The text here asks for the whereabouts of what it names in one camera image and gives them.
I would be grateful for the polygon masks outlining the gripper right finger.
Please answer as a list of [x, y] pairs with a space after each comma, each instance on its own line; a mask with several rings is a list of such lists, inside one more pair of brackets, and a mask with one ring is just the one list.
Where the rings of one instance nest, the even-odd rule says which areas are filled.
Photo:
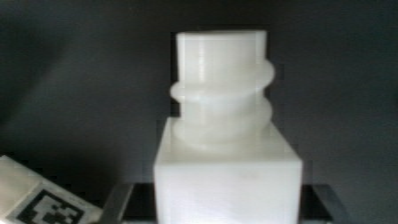
[[350, 224], [350, 215], [332, 187], [302, 186], [299, 224]]

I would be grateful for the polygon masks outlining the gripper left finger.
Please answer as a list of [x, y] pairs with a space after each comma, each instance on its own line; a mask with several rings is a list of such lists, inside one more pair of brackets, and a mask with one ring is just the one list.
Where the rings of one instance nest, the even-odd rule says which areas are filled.
[[100, 224], [157, 224], [155, 187], [151, 183], [116, 185]]

